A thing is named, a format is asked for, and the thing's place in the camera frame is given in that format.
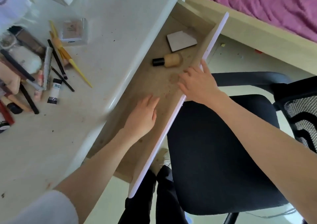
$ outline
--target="mesh chair back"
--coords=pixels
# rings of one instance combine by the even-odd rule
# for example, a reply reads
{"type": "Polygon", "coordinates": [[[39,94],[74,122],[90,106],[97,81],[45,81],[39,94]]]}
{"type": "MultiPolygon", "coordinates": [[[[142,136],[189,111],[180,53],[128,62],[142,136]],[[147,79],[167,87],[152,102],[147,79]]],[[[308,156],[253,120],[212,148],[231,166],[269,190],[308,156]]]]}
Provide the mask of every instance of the mesh chair back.
{"type": "Polygon", "coordinates": [[[274,106],[282,110],[294,137],[317,153],[317,76],[273,84],[274,106]]]}

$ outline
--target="chair armrest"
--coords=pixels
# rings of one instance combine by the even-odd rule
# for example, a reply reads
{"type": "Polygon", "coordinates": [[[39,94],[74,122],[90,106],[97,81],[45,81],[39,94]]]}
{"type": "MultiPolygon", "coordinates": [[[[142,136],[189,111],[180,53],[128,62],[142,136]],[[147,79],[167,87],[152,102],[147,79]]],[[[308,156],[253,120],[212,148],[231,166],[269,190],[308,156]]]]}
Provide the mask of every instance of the chair armrest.
{"type": "Polygon", "coordinates": [[[212,73],[218,86],[256,86],[270,93],[274,93],[272,84],[289,84],[291,79],[277,72],[228,72],[212,73]]]}

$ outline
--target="bed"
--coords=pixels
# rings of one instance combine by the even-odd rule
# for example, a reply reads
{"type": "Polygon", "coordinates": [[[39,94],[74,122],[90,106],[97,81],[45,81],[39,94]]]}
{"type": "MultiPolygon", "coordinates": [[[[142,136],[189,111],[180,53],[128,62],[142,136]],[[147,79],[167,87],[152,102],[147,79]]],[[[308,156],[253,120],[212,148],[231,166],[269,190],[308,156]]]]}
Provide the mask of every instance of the bed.
{"type": "Polygon", "coordinates": [[[317,74],[317,0],[186,0],[210,22],[230,17],[222,34],[317,74]]]}

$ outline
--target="person's left hand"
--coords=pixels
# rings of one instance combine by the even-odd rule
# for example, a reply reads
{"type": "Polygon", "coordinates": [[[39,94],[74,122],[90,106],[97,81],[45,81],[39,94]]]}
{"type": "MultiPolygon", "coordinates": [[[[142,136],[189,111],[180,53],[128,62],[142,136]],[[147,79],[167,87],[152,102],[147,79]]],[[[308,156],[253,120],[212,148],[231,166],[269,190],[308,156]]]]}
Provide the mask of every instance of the person's left hand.
{"type": "Polygon", "coordinates": [[[138,141],[153,128],[156,120],[155,107],[158,102],[159,97],[153,95],[148,95],[143,100],[138,101],[123,128],[128,136],[138,141]]]}

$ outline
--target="stain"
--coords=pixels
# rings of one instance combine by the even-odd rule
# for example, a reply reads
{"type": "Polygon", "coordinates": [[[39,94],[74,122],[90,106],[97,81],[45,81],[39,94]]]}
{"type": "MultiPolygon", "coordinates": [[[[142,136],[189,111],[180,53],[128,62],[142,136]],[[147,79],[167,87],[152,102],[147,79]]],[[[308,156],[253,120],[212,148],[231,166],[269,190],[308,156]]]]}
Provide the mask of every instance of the stain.
{"type": "Polygon", "coordinates": [[[169,78],[169,81],[171,84],[176,84],[179,80],[179,77],[176,73],[172,73],[170,74],[170,78],[169,78]]]}
{"type": "Polygon", "coordinates": [[[52,183],[48,183],[47,186],[46,186],[46,190],[48,190],[50,187],[51,187],[52,183]]]}

